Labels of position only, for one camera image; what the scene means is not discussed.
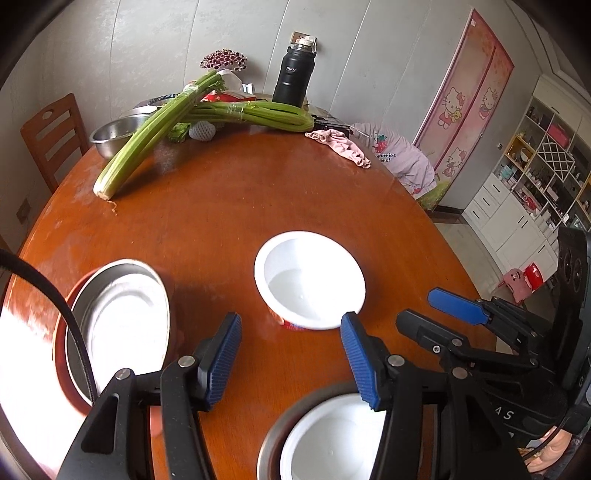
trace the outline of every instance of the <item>wooden table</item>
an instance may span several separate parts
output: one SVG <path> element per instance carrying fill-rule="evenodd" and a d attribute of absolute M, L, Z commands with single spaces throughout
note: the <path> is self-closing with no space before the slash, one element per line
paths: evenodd
<path fill-rule="evenodd" d="M 104 165 L 90 150 L 43 210 L 21 256 L 66 295 L 88 271 L 137 258 L 174 279 L 172 302 L 185 334 L 181 354 L 240 313 L 243 340 L 223 400 L 201 416 L 217 478 L 254 479 L 261 443 L 302 396 L 352 379 L 338 330 L 293 332 L 258 294 L 256 253 L 278 233 L 308 230 L 357 260 L 367 295 L 367 331 L 391 352 L 437 369 L 435 355 L 402 337 L 395 315 L 412 308 L 493 349 L 484 328 L 439 313 L 427 292 L 478 294 L 437 228 L 377 161 L 363 170 L 303 135 L 228 129 L 210 143 L 160 145 L 116 200 L 92 193 Z M 51 338 L 57 312 L 24 281 L 11 280 L 0 319 L 0 403 L 32 456 L 55 476 L 83 417 L 57 383 Z M 158 479 L 163 440 L 153 442 Z"/>

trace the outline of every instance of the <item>celery stalk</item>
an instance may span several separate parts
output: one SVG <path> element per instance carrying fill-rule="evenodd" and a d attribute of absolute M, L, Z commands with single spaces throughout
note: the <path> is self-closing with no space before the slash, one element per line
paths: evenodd
<path fill-rule="evenodd" d="M 212 90 L 224 89 L 222 77 L 211 71 L 164 105 L 133 134 L 103 169 L 93 188 L 95 195 L 103 200 L 110 200 L 139 167 L 154 145 L 168 134 L 197 102 Z"/>

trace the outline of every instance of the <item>black cable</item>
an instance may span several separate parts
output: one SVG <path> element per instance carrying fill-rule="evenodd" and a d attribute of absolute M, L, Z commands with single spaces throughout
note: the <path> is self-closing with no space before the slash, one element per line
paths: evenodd
<path fill-rule="evenodd" d="M 566 415 L 564 416 L 562 421 L 558 424 L 558 426 L 554 429 L 554 431 L 552 433 L 550 433 L 550 435 L 548 435 L 548 438 L 546 438 L 546 440 L 544 440 L 542 443 L 540 443 L 531 452 L 528 452 L 525 455 L 523 455 L 521 457 L 521 459 L 525 462 L 526 460 L 529 460 L 530 458 L 532 458 L 536 453 L 542 451 L 542 449 L 544 449 L 546 446 L 548 446 L 548 444 L 554 439 L 554 437 L 556 437 L 558 435 L 558 432 L 560 430 L 562 430 L 562 427 L 564 427 L 565 423 L 566 423 Z"/>
<path fill-rule="evenodd" d="M 90 358 L 88 357 L 88 351 L 86 350 L 82 333 L 80 333 L 80 328 L 78 327 L 74 314 L 66 303 L 64 297 L 62 297 L 58 289 L 55 288 L 55 286 L 53 286 L 53 284 L 32 265 L 29 265 L 13 253 L 3 250 L 2 248 L 0 248 L 0 267 L 5 268 L 10 273 L 21 277 L 23 280 L 33 285 L 55 305 L 57 310 L 61 313 L 61 316 L 64 317 L 68 330 L 72 333 L 76 350 L 78 350 L 78 355 L 82 362 L 82 371 L 86 378 L 90 403 L 94 405 L 98 393 L 96 391 L 95 377 L 92 374 L 92 367 L 90 366 Z"/>

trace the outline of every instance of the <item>hello kitty picture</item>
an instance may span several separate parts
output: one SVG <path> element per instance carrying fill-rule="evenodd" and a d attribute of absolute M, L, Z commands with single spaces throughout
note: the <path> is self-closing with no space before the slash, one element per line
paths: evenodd
<path fill-rule="evenodd" d="M 480 110 L 478 111 L 480 118 L 484 120 L 491 114 L 497 99 L 498 94 L 496 90 L 492 90 L 490 87 L 488 87 L 484 93 L 484 96 L 482 97 L 482 104 L 480 105 Z"/>
<path fill-rule="evenodd" d="M 437 124 L 447 130 L 451 124 L 462 118 L 462 106 L 465 101 L 465 95 L 458 92 L 455 87 L 452 87 L 449 93 L 443 98 L 445 110 L 439 116 Z"/>
<path fill-rule="evenodd" d="M 443 174 L 446 177 L 453 177 L 456 174 L 456 170 L 460 170 L 462 168 L 462 164 L 466 159 L 466 151 L 460 150 L 456 147 L 456 149 L 451 153 L 451 155 L 447 158 L 447 167 L 443 170 Z"/>

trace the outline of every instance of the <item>white plastic container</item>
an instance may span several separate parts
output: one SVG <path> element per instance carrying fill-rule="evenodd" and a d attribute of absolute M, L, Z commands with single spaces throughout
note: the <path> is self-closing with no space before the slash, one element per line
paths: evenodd
<path fill-rule="evenodd" d="M 281 480 L 368 480 L 386 412 L 374 412 L 358 393 L 310 410 L 281 452 Z"/>
<path fill-rule="evenodd" d="M 261 297 L 287 326 L 337 328 L 345 313 L 359 313 L 365 301 L 365 280 L 353 256 L 317 233 L 271 238 L 256 256 L 254 273 Z"/>

